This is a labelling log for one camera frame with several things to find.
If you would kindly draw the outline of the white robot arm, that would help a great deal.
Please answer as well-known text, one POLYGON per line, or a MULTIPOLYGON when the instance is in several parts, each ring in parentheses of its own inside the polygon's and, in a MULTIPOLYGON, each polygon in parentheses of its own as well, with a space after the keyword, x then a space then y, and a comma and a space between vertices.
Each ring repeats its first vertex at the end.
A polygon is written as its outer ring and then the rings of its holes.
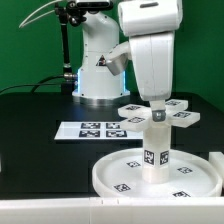
POLYGON ((166 119, 165 100, 171 95, 175 31, 182 17, 182 0, 127 0, 118 4, 119 24, 127 42, 98 60, 113 75, 133 64, 141 98, 150 103, 156 122, 166 119))

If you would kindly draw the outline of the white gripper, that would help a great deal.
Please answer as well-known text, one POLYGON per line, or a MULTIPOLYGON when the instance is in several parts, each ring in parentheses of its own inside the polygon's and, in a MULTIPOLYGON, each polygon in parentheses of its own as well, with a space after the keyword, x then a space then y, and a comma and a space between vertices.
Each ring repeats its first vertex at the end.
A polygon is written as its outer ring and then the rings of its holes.
POLYGON ((118 5, 129 38, 136 83, 144 101, 171 95, 175 31, 183 18, 182 0, 131 0, 118 5))

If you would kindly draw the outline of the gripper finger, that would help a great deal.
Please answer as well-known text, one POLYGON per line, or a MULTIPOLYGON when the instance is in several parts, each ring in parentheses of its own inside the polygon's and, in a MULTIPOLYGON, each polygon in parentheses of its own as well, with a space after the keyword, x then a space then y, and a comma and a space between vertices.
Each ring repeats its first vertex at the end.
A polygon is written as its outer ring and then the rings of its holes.
POLYGON ((166 119, 166 106, 164 100, 151 101, 150 107, 154 122, 163 122, 166 119))

